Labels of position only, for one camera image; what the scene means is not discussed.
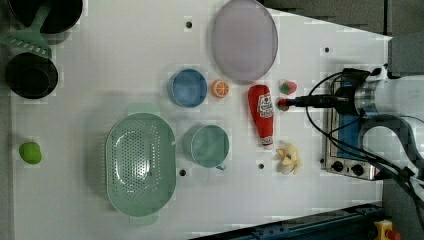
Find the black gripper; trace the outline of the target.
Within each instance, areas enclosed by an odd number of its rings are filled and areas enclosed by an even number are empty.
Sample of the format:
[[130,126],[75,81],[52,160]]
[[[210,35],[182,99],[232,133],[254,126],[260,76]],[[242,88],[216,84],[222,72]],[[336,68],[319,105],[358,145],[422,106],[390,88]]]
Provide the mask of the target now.
[[[357,116],[358,110],[355,108],[354,98],[355,92],[365,83],[370,72],[354,68],[344,68],[341,72],[334,73],[319,83],[317,83],[309,92],[310,95],[320,87],[324,82],[333,79],[340,80],[340,87],[329,94],[318,95],[319,104],[317,108],[334,108],[338,114]],[[296,97],[294,99],[286,99],[287,107],[307,107],[310,105],[307,96]]]

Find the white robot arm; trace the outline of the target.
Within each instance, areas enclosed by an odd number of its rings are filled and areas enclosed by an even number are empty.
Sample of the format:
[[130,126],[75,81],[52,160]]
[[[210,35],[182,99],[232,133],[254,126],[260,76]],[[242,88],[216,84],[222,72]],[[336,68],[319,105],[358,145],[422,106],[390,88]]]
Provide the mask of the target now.
[[363,148],[363,138],[369,130],[384,127],[395,134],[410,168],[402,167],[399,178],[423,178],[423,77],[421,75],[392,78],[384,68],[373,72],[345,68],[326,78],[329,92],[309,94],[293,99],[281,99],[277,106],[287,110],[292,106],[304,109],[333,109],[341,116],[353,116],[360,125],[355,144],[339,140],[332,132],[324,136],[341,151],[370,164],[387,165],[388,160]]

